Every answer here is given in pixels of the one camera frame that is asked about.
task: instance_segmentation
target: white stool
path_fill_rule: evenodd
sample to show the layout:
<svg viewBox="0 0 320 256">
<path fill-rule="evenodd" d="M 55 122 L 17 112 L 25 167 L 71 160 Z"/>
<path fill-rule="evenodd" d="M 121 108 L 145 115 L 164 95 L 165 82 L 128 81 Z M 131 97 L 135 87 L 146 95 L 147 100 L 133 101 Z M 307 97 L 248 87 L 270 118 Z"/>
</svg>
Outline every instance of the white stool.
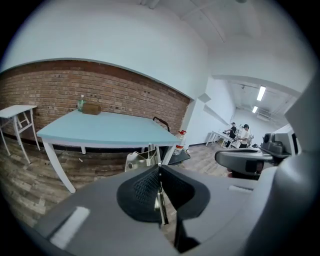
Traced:
<svg viewBox="0 0 320 256">
<path fill-rule="evenodd" d="M 8 152 L 8 155 L 11 156 L 10 151 L 9 151 L 9 149 L 7 147 L 7 144 L 6 144 L 6 141 L 5 141 L 4 134 L 3 134 L 1 128 L 6 126 L 11 121 L 13 121 L 13 129 L 14 129 L 14 133 L 15 133 L 16 139 L 17 139 L 19 145 L 21 146 L 23 154 L 24 154 L 24 156 L 25 156 L 25 158 L 26 158 L 26 160 L 28 161 L 29 164 L 31 162 L 30 162 L 30 160 L 29 160 L 29 158 L 27 156 L 27 153 L 25 151 L 24 145 L 21 142 L 20 133 L 22 133 L 24 130 L 28 129 L 29 127 L 32 127 L 34 138 L 35 138 L 35 142 L 36 142 L 36 145 L 37 145 L 37 147 L 38 147 L 38 149 L 40 151 L 40 147 L 39 147 L 39 143 L 38 143 L 37 135 L 36 135 L 36 130 L 35 130 L 35 125 L 34 125 L 33 111 L 32 111 L 32 109 L 34 109 L 36 107 L 37 107 L 36 105 L 13 105 L 13 106 L 10 106 L 10 107 L 7 107 L 5 109 L 0 110 L 0 118 L 8 119 L 8 121 L 5 124 L 0 125 L 1 137 L 2 137 L 2 140 L 3 140 L 4 146 L 5 146 L 5 149 Z M 31 123 L 27 118 L 27 115 L 25 113 L 26 111 L 30 111 Z M 24 118 L 25 118 L 21 122 L 19 121 L 19 118 L 18 118 L 18 114 L 20 114 L 20 113 L 23 113 Z M 23 122 L 27 123 L 27 125 L 25 127 L 22 126 Z"/>
</svg>

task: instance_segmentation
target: white desk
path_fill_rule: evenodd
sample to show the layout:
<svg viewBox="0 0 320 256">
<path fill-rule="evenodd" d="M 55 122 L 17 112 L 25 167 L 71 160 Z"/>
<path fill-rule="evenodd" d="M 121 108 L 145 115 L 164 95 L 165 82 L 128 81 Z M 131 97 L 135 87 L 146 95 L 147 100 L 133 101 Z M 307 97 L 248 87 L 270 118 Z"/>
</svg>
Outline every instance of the white desk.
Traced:
<svg viewBox="0 0 320 256">
<path fill-rule="evenodd" d="M 40 151 L 40 147 L 39 147 L 39 143 L 38 143 L 37 136 L 36 136 L 36 131 L 35 131 L 33 111 L 32 111 L 32 109 L 34 109 L 36 107 L 37 107 L 36 105 L 13 105 L 13 106 L 10 106 L 10 107 L 7 107 L 5 109 L 0 110 L 0 118 L 8 119 L 8 121 L 6 123 L 4 123 L 3 125 L 0 125 L 1 137 L 2 137 L 2 140 L 3 140 L 4 146 L 5 146 L 5 149 L 8 152 L 8 155 L 11 156 L 1 128 L 6 126 L 9 122 L 13 121 L 13 128 L 14 128 L 14 133 L 15 133 L 16 139 L 17 139 L 19 145 L 21 146 L 23 154 L 24 154 L 24 156 L 25 156 L 25 158 L 26 158 L 26 160 L 28 161 L 29 164 L 31 162 L 30 162 L 30 160 L 29 160 L 29 158 L 27 156 L 27 153 L 25 151 L 24 145 L 22 144 L 22 141 L 21 141 L 21 138 L 20 138 L 20 133 L 22 133 L 24 130 L 28 129 L 29 127 L 32 127 L 34 138 L 35 138 L 35 142 L 36 142 L 36 145 L 37 145 L 37 147 L 38 147 L 38 149 Z M 30 111 L 31 122 L 27 118 L 26 111 Z M 23 113 L 23 115 L 24 115 L 25 119 L 23 121 L 20 121 L 19 118 L 18 118 L 18 115 L 20 113 Z M 25 127 L 23 127 L 23 125 L 22 125 L 23 122 L 27 123 L 27 125 Z"/>
<path fill-rule="evenodd" d="M 149 118 L 101 112 L 83 114 L 74 110 L 37 132 L 55 172 L 67 189 L 76 189 L 66 176 L 53 144 L 89 148 L 144 148 L 149 144 L 169 146 L 162 164 L 167 165 L 178 138 Z"/>
<path fill-rule="evenodd" d="M 223 142 L 221 145 L 223 145 L 226 141 L 230 142 L 228 149 L 231 147 L 232 142 L 234 142 L 234 139 L 230 138 L 228 135 L 221 132 L 212 131 L 205 145 L 207 146 L 209 142 L 213 143 L 217 141 L 219 138 L 223 138 Z"/>
</svg>

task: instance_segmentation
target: wooden box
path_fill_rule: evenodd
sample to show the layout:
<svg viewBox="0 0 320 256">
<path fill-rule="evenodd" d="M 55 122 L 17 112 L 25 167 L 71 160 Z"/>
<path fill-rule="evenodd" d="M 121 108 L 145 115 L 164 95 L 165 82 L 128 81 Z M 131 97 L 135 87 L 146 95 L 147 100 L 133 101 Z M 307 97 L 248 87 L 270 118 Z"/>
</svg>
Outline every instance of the wooden box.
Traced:
<svg viewBox="0 0 320 256">
<path fill-rule="evenodd" d="M 89 115 L 99 115 L 101 112 L 101 106 L 91 104 L 91 103 L 84 103 L 82 106 L 82 113 L 89 114 Z"/>
</svg>

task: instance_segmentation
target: brick wall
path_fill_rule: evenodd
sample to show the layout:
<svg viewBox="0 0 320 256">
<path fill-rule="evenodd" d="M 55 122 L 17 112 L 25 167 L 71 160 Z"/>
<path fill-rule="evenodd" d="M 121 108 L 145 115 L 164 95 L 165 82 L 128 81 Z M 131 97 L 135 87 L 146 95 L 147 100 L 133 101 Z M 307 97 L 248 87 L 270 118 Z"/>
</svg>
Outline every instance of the brick wall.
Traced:
<svg viewBox="0 0 320 256">
<path fill-rule="evenodd" d="M 181 126 L 189 98 L 166 85 L 122 68 L 78 60 L 26 64 L 0 76 L 0 110 L 37 105 L 33 119 L 36 131 L 73 111 L 84 95 L 105 112 L 145 118 L 157 116 L 168 122 L 175 134 Z M 4 131 L 14 134 L 12 125 Z M 22 138 L 34 139 L 31 129 Z"/>
</svg>

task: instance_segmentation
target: wooden floor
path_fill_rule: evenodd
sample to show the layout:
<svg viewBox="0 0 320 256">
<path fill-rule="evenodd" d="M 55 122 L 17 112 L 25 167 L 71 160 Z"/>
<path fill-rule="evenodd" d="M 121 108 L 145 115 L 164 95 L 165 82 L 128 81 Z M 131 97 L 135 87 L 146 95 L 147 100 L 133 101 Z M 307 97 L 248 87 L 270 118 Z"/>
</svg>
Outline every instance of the wooden floor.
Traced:
<svg viewBox="0 0 320 256">
<path fill-rule="evenodd" d="M 44 148 L 24 144 L 31 164 L 28 164 L 16 140 L 5 138 L 11 152 L 8 156 L 0 144 L 0 182 L 4 198 L 12 213 L 21 221 L 33 227 L 39 218 L 53 206 L 71 195 L 53 170 Z M 179 166 L 206 175 L 227 176 L 225 167 L 217 164 L 215 153 L 218 144 L 192 146 L 191 159 Z M 58 159 L 76 189 L 101 178 L 124 171 L 128 153 L 87 153 L 56 150 Z M 169 241 L 174 240 L 176 211 L 165 196 L 170 225 L 162 227 Z"/>
</svg>

